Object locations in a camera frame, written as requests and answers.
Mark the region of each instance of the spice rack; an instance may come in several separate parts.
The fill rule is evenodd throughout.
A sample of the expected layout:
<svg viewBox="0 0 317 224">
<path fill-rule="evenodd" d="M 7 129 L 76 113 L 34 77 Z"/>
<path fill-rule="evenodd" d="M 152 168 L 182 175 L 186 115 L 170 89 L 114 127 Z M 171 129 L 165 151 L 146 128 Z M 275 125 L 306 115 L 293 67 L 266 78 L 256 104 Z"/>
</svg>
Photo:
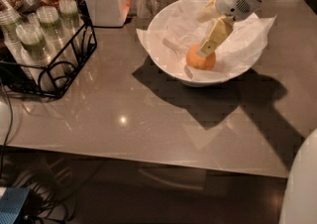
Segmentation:
<svg viewBox="0 0 317 224">
<path fill-rule="evenodd" d="M 16 79 L 7 83 L 7 86 L 14 92 L 34 94 L 41 97 L 61 98 L 97 48 L 97 39 L 90 19 L 82 20 L 83 25 L 46 66 L 16 63 L 13 58 L 0 61 L 0 66 L 3 65 L 3 67 L 6 67 L 9 71 L 16 72 Z M 66 49 L 69 49 L 69 47 L 72 48 L 76 56 L 77 64 L 61 59 L 63 52 Z M 63 76 L 53 77 L 52 71 L 56 67 L 65 66 L 66 64 L 73 67 L 73 70 Z M 40 73 L 38 82 L 25 76 L 22 72 L 23 67 L 38 70 Z M 42 90 L 41 85 L 44 79 L 49 79 L 52 83 L 53 91 Z"/>
</svg>

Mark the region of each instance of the countertop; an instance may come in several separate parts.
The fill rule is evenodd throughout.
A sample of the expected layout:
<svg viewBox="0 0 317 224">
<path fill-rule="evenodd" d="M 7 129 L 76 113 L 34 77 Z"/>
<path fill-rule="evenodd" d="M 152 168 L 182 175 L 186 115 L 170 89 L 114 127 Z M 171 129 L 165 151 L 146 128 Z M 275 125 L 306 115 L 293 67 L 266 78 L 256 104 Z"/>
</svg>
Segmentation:
<svg viewBox="0 0 317 224">
<path fill-rule="evenodd" d="M 303 0 L 265 0 L 259 15 L 277 18 L 258 62 L 202 88 L 154 65 L 136 34 L 149 19 L 96 28 L 97 50 L 61 99 L 10 93 L 9 146 L 287 177 L 317 127 L 317 17 Z"/>
</svg>

